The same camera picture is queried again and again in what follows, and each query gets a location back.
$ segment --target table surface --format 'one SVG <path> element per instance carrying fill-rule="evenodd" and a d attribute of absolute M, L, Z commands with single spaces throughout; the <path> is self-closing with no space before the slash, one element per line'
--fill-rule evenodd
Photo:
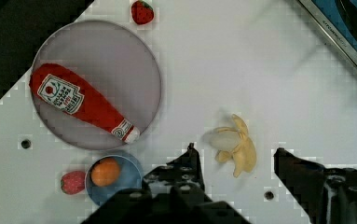
<path fill-rule="evenodd" d="M 143 27 L 130 18 L 132 0 L 99 0 L 79 18 L 113 21 L 155 53 L 163 102 L 151 128 L 124 146 L 147 173 L 196 143 L 214 201 L 232 204 L 252 223 L 309 223 L 273 174 L 277 147 L 327 167 L 357 168 L 357 73 L 309 25 L 292 0 L 148 1 L 157 12 Z M 82 192 L 60 191 L 64 172 L 86 170 L 111 151 L 69 146 L 34 110 L 26 73 L 0 101 L 0 223 L 80 223 L 97 206 Z M 244 118 L 258 163 L 232 176 L 220 165 L 209 133 Z M 20 141 L 30 139 L 31 149 Z M 266 202 L 264 193 L 276 198 Z"/>

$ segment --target small bowl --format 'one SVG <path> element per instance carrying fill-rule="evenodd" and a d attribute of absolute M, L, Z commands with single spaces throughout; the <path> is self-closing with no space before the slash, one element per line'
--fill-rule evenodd
<path fill-rule="evenodd" d="M 120 175 L 116 182 L 106 187 L 98 187 L 91 180 L 94 165 L 105 158 L 113 158 L 120 166 Z M 90 198 L 99 206 L 103 205 L 118 191 L 123 189 L 140 189 L 143 180 L 143 168 L 131 154 L 117 151 L 94 162 L 86 172 L 85 188 Z"/>

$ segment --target ketchup bottle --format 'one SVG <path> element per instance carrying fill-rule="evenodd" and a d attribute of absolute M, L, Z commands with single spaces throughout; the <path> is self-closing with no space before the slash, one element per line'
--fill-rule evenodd
<path fill-rule="evenodd" d="M 30 88 L 41 100 L 126 143 L 140 136 L 140 131 L 85 79 L 58 64 L 45 63 L 36 69 L 31 75 Z"/>

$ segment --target gray plate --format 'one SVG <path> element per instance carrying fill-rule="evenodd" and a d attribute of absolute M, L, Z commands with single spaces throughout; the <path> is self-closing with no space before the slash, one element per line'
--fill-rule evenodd
<path fill-rule="evenodd" d="M 108 21 L 81 21 L 61 28 L 38 51 L 33 69 L 58 63 L 87 80 L 142 133 L 158 112 L 161 78 L 150 49 L 135 34 Z M 61 140 L 86 149 L 125 143 L 75 119 L 33 95 L 35 109 Z"/>

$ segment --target dark background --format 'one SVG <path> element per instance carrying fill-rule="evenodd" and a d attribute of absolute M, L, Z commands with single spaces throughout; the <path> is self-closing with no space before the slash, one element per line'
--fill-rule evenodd
<path fill-rule="evenodd" d="M 31 67 L 42 43 L 93 0 L 0 0 L 0 99 Z"/>

